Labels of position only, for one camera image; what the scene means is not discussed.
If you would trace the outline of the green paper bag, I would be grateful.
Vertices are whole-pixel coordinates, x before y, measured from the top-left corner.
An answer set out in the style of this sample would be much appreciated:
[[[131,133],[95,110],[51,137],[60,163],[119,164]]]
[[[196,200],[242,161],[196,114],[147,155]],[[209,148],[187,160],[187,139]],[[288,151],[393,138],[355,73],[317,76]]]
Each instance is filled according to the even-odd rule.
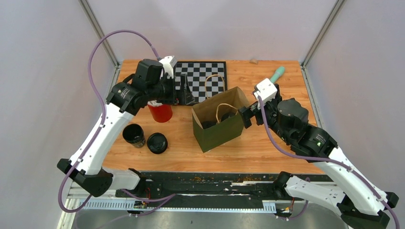
[[[244,124],[238,109],[243,106],[248,107],[249,101],[239,87],[207,97],[192,106],[193,134],[202,152],[206,153],[242,134]],[[235,116],[221,122],[222,115],[228,112],[235,113]],[[215,121],[217,124],[203,129],[202,122],[205,121]]]

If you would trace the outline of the black cup lid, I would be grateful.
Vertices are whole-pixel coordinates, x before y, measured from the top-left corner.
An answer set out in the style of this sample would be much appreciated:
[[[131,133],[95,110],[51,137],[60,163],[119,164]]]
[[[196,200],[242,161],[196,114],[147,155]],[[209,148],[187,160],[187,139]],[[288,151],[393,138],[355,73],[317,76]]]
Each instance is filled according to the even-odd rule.
[[[224,115],[222,115],[220,121],[223,122],[226,119],[234,117],[234,116],[235,116],[235,113],[231,113],[231,112],[225,113]]]
[[[216,124],[217,123],[215,121],[205,121],[205,122],[202,122],[202,128],[208,129],[208,128],[215,126]]]

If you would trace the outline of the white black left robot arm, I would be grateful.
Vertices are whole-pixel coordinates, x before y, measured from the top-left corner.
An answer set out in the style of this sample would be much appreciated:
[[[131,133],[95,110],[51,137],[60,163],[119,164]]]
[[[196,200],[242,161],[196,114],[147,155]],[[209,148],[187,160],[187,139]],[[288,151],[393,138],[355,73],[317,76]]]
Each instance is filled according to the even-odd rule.
[[[146,184],[138,172],[103,168],[102,164],[118,135],[149,101],[167,105],[194,101],[186,75],[181,76],[180,89],[175,88],[176,63],[174,56],[141,60],[135,73],[113,86],[99,121],[70,158],[59,160],[57,168],[93,197],[109,189],[128,189],[135,197],[143,196]]]

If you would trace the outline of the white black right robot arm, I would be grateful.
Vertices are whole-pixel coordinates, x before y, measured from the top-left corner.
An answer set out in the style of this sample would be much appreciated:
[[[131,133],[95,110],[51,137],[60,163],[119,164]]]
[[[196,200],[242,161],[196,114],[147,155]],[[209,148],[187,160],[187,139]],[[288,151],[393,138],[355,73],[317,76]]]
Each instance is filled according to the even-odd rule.
[[[353,229],[385,229],[391,219],[400,228],[394,212],[398,195],[373,185],[325,130],[309,123],[309,112],[298,101],[277,96],[269,102],[258,100],[238,112],[245,127],[250,127],[255,117],[272,143],[277,135],[290,147],[285,155],[314,164],[336,184],[336,187],[320,186],[281,172],[272,187],[275,197],[301,198],[323,206]]]

